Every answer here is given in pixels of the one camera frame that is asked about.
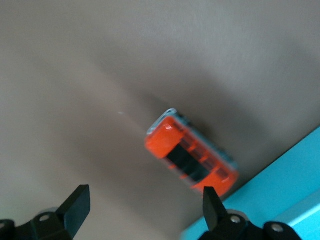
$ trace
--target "toy car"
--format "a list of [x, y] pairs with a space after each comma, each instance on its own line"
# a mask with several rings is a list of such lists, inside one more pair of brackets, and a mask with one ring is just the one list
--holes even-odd
[[237, 181], [238, 171], [232, 159], [191, 126], [177, 110], [167, 110], [147, 131], [145, 147], [158, 159], [169, 162], [191, 188], [203, 193], [214, 187], [224, 195]]

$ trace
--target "blue object edge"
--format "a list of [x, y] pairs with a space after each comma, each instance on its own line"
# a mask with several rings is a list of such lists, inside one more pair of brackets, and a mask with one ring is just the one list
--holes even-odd
[[[313, 195], [320, 194], [319, 191], [320, 127], [223, 204], [226, 209], [244, 212], [260, 228], [265, 222], [280, 221], [295, 229], [302, 239], [316, 240], [320, 239], [320, 198]], [[301, 211], [299, 206], [305, 206], [304, 203], [308, 203], [308, 207]], [[310, 221], [316, 222], [313, 227]], [[207, 230], [206, 221], [201, 218], [186, 229], [180, 239], [198, 240]]]

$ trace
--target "orange car body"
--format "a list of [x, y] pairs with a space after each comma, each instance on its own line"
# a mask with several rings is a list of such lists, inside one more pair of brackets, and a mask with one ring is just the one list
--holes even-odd
[[171, 108], [148, 130], [145, 147], [158, 159], [170, 163], [191, 188], [203, 193], [214, 187], [219, 196], [230, 190], [238, 179], [232, 159], [209, 142], [189, 120]]

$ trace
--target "table surface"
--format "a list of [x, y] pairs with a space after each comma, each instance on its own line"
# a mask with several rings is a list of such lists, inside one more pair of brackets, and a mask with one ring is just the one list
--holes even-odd
[[144, 148], [176, 108], [243, 186], [320, 123], [320, 1], [6, 1], [0, 219], [90, 184], [76, 239], [177, 239], [202, 198]]

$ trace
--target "orange toy car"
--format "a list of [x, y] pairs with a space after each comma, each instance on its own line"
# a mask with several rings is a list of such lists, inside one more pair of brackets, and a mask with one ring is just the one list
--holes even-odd
[[177, 110], [167, 110], [147, 131], [145, 147], [158, 159], [169, 162], [169, 168], [181, 172], [181, 178], [201, 193], [214, 187], [224, 195], [238, 179], [232, 159], [210, 143], [187, 118]]

